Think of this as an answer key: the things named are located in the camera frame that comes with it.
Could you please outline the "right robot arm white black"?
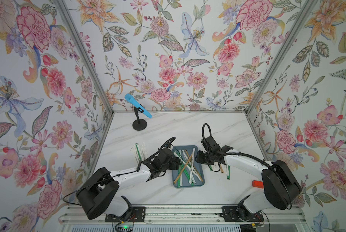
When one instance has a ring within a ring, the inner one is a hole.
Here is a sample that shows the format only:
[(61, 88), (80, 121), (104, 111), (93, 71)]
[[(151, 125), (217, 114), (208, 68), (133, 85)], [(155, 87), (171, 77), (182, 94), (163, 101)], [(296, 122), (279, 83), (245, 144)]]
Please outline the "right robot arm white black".
[(269, 208), (286, 210), (302, 192), (302, 187), (282, 160), (270, 162), (246, 153), (231, 152), (232, 147), (220, 147), (212, 136), (203, 138), (201, 143), (205, 151), (198, 152), (197, 163), (235, 167), (263, 183), (263, 190), (245, 196), (237, 204), (239, 213), (255, 214)]

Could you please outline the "blue-grey storage tray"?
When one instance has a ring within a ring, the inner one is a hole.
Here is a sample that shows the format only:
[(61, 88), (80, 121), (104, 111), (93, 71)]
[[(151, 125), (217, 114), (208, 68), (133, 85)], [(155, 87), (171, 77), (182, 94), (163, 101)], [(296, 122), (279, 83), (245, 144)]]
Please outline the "blue-grey storage tray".
[(195, 161), (198, 153), (197, 146), (178, 146), (173, 148), (174, 155), (181, 164), (172, 171), (173, 186), (175, 188), (201, 187), (205, 184), (202, 165)]

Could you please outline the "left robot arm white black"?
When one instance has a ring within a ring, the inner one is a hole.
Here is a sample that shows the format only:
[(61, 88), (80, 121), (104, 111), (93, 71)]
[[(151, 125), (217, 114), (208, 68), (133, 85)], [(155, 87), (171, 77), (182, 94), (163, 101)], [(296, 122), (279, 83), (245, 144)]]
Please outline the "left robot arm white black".
[(117, 197), (117, 191), (161, 177), (168, 170), (178, 170), (181, 164), (182, 161), (169, 148), (162, 148), (139, 161), (136, 168), (108, 171), (103, 167), (76, 192), (76, 198), (89, 220), (109, 214), (127, 221), (132, 217), (133, 206), (125, 196)]

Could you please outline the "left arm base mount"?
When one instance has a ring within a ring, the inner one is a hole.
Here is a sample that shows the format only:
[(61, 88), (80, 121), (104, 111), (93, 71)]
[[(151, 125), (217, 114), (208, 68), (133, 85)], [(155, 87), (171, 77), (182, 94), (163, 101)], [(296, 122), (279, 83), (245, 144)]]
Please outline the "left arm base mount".
[(133, 206), (128, 209), (122, 216), (106, 214), (105, 222), (119, 223), (119, 222), (145, 222), (146, 207)]

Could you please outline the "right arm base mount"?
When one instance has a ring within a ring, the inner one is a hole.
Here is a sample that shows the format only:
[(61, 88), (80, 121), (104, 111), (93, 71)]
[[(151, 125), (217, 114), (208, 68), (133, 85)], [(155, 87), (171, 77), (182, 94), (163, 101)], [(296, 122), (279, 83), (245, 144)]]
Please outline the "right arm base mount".
[(223, 206), (221, 209), (222, 212), (219, 216), (224, 218), (225, 222), (264, 222), (261, 211), (252, 214), (246, 209), (237, 206)]

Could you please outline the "brown paper straw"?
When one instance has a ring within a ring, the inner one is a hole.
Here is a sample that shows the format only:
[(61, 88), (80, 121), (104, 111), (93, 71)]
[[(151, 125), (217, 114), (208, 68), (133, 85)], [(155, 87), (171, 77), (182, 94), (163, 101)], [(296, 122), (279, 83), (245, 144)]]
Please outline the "brown paper straw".
[(177, 178), (174, 181), (174, 184), (176, 184), (178, 182), (178, 180), (180, 179), (180, 177), (182, 176), (182, 174), (184, 173), (187, 165), (191, 162), (192, 159), (192, 155), (188, 158), (187, 162), (185, 163), (185, 165), (183, 166), (183, 168), (181, 169), (180, 173), (178, 174)]

